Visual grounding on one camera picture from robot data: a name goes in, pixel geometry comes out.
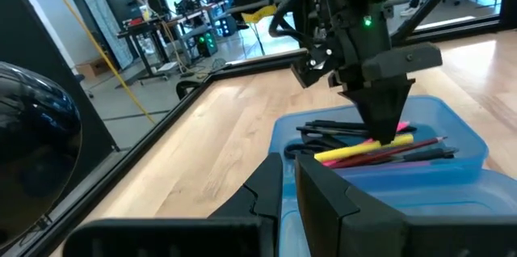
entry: wooden floor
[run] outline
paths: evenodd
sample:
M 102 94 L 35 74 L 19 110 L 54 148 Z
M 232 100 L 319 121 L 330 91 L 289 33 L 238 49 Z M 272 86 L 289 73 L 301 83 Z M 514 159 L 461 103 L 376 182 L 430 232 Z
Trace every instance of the wooden floor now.
M 447 102 L 488 143 L 485 166 L 517 177 L 517 32 L 439 46 L 443 67 L 413 74 L 411 94 Z M 265 158 L 278 117 L 346 104 L 337 92 L 290 70 L 215 82 L 85 221 L 206 217 Z

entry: blue plastic bin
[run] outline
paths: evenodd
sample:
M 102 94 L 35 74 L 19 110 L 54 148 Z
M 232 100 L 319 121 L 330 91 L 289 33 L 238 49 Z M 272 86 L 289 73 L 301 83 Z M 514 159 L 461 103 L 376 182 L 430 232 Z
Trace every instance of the blue plastic bin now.
M 301 142 L 296 127 L 312 120 L 361 121 L 354 107 L 301 112 L 276 121 L 269 152 L 280 153 L 284 163 L 280 229 L 280 256 L 283 257 L 310 256 L 296 201 L 294 166 L 283 152 L 286 145 Z M 416 141 L 448 136 L 444 145 L 460 151 L 454 159 L 362 166 L 336 172 L 409 215 L 517 214 L 517 182 L 481 169 L 488 156 L 486 143 L 442 100 L 430 96 L 409 97 L 401 120 L 408 120 L 418 128 Z

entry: white floor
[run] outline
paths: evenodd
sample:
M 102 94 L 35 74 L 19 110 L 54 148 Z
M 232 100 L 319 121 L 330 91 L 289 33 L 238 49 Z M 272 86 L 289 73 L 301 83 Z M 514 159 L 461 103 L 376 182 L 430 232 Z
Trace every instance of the white floor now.
M 498 6 L 487 6 L 493 4 L 493 2 L 480 0 L 479 3 L 476 4 L 473 0 L 461 0 L 461 4 L 458 6 L 454 6 L 451 2 L 440 3 L 422 24 L 458 19 L 466 16 L 482 17 L 499 12 Z M 389 21 L 390 31 L 396 30 L 404 21 L 398 13 L 405 7 L 397 7 L 395 18 Z M 266 18 L 256 26 L 266 54 L 299 48 L 298 43 L 289 37 L 276 39 L 270 37 L 267 33 L 269 22 L 270 20 Z M 204 66 L 201 67 L 204 68 L 203 71 L 210 70 L 213 61 L 217 58 L 234 61 L 262 56 L 257 38 L 251 29 L 241 31 L 231 37 L 220 38 L 218 40 L 218 48 L 218 53 L 198 63 L 198 66 Z M 142 69 L 143 65 L 136 63 L 128 70 L 125 70 L 122 76 L 130 78 Z M 160 79 L 151 79 L 146 80 L 144 86 L 134 83 L 130 86 L 130 89 L 145 110 L 151 114 L 154 121 L 158 122 L 171 108 L 178 104 L 179 99 L 176 95 L 175 86 L 179 80 L 178 75 L 172 76 L 167 82 Z M 112 74 L 102 74 L 95 80 L 83 82 L 82 85 L 83 88 L 90 90 L 94 94 L 95 97 L 91 102 L 122 150 L 129 150 L 153 127 L 153 124 L 143 116 L 142 111 L 129 98 L 124 89 L 116 88 L 119 82 Z

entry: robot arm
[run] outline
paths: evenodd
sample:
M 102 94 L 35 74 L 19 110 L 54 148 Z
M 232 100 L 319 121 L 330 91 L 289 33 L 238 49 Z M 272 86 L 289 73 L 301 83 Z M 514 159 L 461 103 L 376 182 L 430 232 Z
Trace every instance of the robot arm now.
M 407 73 L 442 65 L 440 51 L 430 43 L 392 48 L 386 19 L 388 0 L 322 0 L 331 28 L 324 40 L 308 38 L 283 19 L 296 0 L 282 3 L 271 21 L 271 36 L 292 36 L 308 50 L 292 72 L 306 88 L 330 73 L 329 85 L 342 86 L 382 144 L 395 137 L 404 103 L 414 79 Z

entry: pencil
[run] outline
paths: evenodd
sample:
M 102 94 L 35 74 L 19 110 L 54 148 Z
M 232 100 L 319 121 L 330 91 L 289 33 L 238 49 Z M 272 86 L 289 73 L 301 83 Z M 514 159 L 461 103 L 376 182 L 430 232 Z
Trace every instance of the pencil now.
M 417 148 L 421 148 L 428 145 L 433 145 L 435 143 L 441 142 L 447 137 L 434 137 L 428 140 L 419 141 L 412 145 L 407 145 L 403 147 L 397 147 L 391 150 L 382 151 L 380 153 L 375 154 L 362 154 L 362 155 L 356 155 L 354 157 L 350 157 L 347 159 L 343 159 L 342 161 L 336 162 L 330 168 L 346 168 L 346 167 L 353 167 L 353 166 L 359 166 L 359 165 L 366 165 L 371 162 L 380 161 L 384 158 L 390 157 L 394 154 L 399 154 L 402 152 L 415 150 Z
M 314 155 L 314 158 L 319 162 L 327 162 L 336 159 L 343 159 L 350 156 L 354 156 L 357 154 L 363 154 L 372 152 L 373 150 L 377 150 L 379 148 L 389 148 L 389 147 L 397 147 L 400 145 L 413 143 L 413 135 L 412 134 L 404 134 L 400 136 L 396 136 L 390 144 L 381 145 L 379 141 L 373 141 L 369 143 L 363 143 L 359 145 L 355 145 L 352 147 L 339 148 L 335 150 L 330 150 L 326 152 L 321 152 Z

